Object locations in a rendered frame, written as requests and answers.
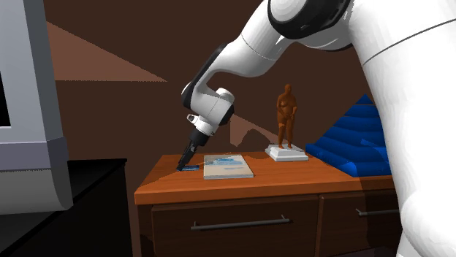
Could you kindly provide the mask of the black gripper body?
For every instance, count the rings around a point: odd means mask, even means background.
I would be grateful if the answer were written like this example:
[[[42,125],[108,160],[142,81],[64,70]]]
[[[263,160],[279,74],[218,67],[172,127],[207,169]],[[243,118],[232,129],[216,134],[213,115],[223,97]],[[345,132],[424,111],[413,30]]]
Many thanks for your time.
[[[210,137],[208,135],[202,133],[197,128],[194,128],[192,130],[192,132],[190,133],[190,135],[189,135],[189,139],[190,139],[189,147],[191,147],[191,146],[195,146],[195,147],[205,146],[205,144],[207,143],[209,138]]]

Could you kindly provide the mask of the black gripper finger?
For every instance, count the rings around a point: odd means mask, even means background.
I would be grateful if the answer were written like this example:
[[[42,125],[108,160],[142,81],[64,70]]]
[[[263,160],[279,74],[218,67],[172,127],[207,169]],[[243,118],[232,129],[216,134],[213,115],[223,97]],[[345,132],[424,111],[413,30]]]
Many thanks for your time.
[[[181,156],[177,170],[182,171],[183,168],[190,162],[190,160],[193,158],[195,151],[197,149],[197,146],[194,144],[193,141],[190,141],[189,145],[186,147],[186,149],[183,152],[183,155]]]

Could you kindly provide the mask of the pale book with blue print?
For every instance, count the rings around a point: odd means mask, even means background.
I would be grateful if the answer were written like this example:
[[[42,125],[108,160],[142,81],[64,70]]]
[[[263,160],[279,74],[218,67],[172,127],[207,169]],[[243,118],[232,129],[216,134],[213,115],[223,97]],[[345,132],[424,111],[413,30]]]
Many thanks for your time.
[[[253,178],[254,173],[242,155],[204,155],[205,180]]]

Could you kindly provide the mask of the brown figure on white base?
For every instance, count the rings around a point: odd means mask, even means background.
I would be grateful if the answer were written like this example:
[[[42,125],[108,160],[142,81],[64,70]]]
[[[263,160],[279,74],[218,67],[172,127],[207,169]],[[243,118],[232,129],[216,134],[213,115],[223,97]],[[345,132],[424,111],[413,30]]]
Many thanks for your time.
[[[307,161],[305,151],[293,145],[297,100],[290,84],[284,86],[284,92],[276,102],[278,143],[269,145],[265,152],[276,162]]]

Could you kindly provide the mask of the brown wooden chest of drawers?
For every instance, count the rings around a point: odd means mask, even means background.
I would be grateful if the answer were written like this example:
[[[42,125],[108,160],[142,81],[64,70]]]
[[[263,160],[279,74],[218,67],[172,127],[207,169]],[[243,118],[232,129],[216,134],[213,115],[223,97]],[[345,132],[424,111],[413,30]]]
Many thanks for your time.
[[[134,194],[142,257],[395,257],[390,176],[351,177],[315,157],[244,159],[252,178],[205,180],[162,156]]]

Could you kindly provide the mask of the blue stepped pyramid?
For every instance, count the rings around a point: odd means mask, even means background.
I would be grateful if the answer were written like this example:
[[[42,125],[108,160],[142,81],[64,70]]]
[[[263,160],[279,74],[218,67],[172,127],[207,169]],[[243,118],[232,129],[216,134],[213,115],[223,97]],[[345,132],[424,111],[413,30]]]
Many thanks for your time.
[[[352,177],[391,174],[379,113],[366,95],[305,151]]]

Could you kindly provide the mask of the grey television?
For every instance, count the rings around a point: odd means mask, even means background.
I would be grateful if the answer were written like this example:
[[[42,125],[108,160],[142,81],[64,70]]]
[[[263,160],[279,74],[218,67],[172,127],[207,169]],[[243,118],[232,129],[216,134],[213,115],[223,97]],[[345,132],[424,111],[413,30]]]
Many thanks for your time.
[[[68,210],[72,191],[43,0],[0,0],[0,215]]]

